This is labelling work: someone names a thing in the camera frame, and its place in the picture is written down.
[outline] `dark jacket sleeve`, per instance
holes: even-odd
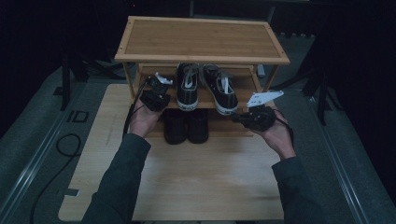
[[[146,157],[151,145],[135,134],[125,134],[81,223],[130,223]]]
[[[285,223],[328,223],[300,158],[280,161],[272,168],[279,188]]]

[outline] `shoe pair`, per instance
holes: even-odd
[[[215,99],[221,115],[234,114],[238,100],[229,77],[231,75],[214,64],[205,64],[203,73],[197,63],[180,63],[177,66],[177,104],[183,111],[192,111],[198,106],[198,77]]]
[[[196,109],[191,112],[165,109],[163,121],[163,135],[168,144],[180,144],[186,139],[194,144],[201,144],[209,137],[207,109]]]

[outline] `black shoe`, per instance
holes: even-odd
[[[204,65],[200,79],[215,98],[216,109],[221,115],[231,115],[238,108],[236,94],[231,87],[229,74],[214,64]]]
[[[192,111],[198,105],[199,66],[196,63],[180,63],[177,66],[177,104],[183,111]]]
[[[187,138],[194,144],[201,144],[209,138],[207,109],[196,109],[187,113]]]
[[[180,144],[187,139],[185,128],[186,113],[179,109],[163,111],[163,136],[171,145]]]

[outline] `plywood board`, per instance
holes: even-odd
[[[61,220],[81,220],[91,196],[120,146],[129,109],[126,84],[109,85],[70,189]],[[150,137],[134,220],[281,219],[283,211],[271,166],[279,161],[258,136],[209,137],[204,144],[168,145]]]
[[[129,17],[116,60],[289,64],[265,21]]]

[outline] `hand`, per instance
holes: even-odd
[[[275,114],[279,119],[288,123],[285,118],[283,118],[283,116],[279,113],[279,111],[275,110]],[[255,130],[251,131],[260,135],[268,144],[268,146],[279,155],[279,158],[281,160],[296,156],[293,145],[291,143],[289,131],[285,127],[285,125],[278,120],[276,120],[274,125],[265,132]]]
[[[138,100],[134,106],[134,114],[129,121],[129,133],[146,137],[154,129],[162,112],[151,111]]]

